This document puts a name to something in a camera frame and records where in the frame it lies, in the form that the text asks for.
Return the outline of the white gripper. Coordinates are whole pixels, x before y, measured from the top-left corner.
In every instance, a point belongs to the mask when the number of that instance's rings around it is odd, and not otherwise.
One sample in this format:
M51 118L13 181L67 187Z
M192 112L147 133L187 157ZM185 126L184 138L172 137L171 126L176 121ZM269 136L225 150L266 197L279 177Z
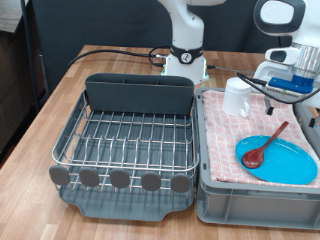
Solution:
M287 104L303 103L310 108L312 117L309 126L316 128L320 122L320 75L319 66L306 64L284 65L261 63L254 78L266 82L262 87L265 95L285 101ZM264 97L266 114L272 115L274 107L270 98Z

